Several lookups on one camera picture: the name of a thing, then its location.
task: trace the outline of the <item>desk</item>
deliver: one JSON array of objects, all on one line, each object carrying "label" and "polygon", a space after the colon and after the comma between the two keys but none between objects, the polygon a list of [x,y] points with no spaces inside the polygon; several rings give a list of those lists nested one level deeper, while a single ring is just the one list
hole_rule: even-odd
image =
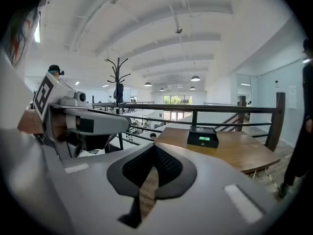
[{"label": "desk", "polygon": [[187,144],[188,135],[189,130],[167,127],[155,142],[219,158],[245,174],[263,170],[280,160],[272,151],[245,132],[217,132],[220,142],[217,149]]}]

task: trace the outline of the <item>cap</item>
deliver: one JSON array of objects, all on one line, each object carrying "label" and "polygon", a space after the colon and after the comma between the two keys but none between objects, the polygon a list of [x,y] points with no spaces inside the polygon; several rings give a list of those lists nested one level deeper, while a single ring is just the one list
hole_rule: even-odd
[{"label": "cap", "polygon": [[303,41],[303,49],[304,50],[312,50],[312,45],[308,39]]},{"label": "cap", "polygon": [[52,71],[57,71],[60,74],[60,67],[58,65],[50,65],[48,72],[52,73]]}]

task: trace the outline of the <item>black pants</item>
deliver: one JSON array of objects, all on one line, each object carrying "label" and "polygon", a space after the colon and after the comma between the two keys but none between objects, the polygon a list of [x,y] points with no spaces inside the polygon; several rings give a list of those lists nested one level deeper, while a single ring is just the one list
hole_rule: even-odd
[{"label": "black pants", "polygon": [[305,129],[305,122],[302,124],[297,143],[289,161],[284,176],[284,183],[293,185],[295,177],[302,177],[308,172],[312,164],[313,133],[308,133]]}]

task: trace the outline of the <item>green display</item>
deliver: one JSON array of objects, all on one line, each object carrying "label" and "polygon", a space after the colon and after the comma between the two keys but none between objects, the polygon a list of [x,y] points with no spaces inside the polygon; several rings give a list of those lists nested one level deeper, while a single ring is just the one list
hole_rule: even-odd
[{"label": "green display", "polygon": [[199,140],[210,141],[210,138],[206,138],[206,137],[199,137]]}]

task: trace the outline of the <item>black box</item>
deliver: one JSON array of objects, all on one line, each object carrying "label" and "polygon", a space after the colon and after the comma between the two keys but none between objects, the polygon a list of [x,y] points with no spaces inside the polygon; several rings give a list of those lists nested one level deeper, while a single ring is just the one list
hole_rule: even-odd
[{"label": "black box", "polygon": [[190,126],[187,144],[217,148],[219,139],[214,128]]}]

